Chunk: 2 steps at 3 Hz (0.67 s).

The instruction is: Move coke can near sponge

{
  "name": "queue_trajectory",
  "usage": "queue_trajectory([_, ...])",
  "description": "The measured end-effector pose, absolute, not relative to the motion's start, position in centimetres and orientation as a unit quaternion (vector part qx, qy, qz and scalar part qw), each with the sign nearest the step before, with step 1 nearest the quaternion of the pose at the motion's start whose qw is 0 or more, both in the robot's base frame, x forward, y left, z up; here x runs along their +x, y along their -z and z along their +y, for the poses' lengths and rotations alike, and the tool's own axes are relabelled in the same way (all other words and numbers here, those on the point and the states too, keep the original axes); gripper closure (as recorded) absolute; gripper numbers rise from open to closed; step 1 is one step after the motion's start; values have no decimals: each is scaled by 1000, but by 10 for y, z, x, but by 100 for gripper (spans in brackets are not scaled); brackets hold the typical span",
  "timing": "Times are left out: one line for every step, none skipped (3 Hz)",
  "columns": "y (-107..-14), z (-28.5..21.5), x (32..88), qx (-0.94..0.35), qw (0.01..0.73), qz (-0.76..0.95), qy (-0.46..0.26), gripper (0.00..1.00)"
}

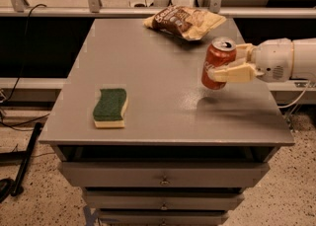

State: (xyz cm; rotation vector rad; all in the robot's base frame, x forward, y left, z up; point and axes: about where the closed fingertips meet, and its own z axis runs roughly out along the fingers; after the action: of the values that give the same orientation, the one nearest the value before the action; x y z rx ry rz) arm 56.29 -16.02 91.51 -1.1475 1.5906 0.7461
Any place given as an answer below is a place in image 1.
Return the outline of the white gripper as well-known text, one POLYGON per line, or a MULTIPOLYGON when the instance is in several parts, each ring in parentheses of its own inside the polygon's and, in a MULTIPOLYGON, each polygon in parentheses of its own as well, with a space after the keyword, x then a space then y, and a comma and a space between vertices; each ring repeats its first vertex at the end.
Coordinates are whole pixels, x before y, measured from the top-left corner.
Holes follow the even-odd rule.
POLYGON ((270 39, 258 46, 251 43, 236 45, 236 66, 231 64, 209 68, 208 78, 215 82, 247 83, 256 77, 265 82, 285 82, 291 76, 293 44, 288 38, 270 39))

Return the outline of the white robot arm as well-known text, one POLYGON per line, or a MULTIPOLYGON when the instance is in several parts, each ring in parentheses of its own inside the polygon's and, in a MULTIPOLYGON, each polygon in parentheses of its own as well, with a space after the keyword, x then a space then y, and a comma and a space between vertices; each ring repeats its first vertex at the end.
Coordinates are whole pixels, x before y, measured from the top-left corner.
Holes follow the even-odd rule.
POLYGON ((236 60, 215 68, 207 68, 207 76, 215 82, 286 82, 289 79, 314 81, 316 76, 316 38, 290 40, 269 39, 259 45, 236 46, 236 60))

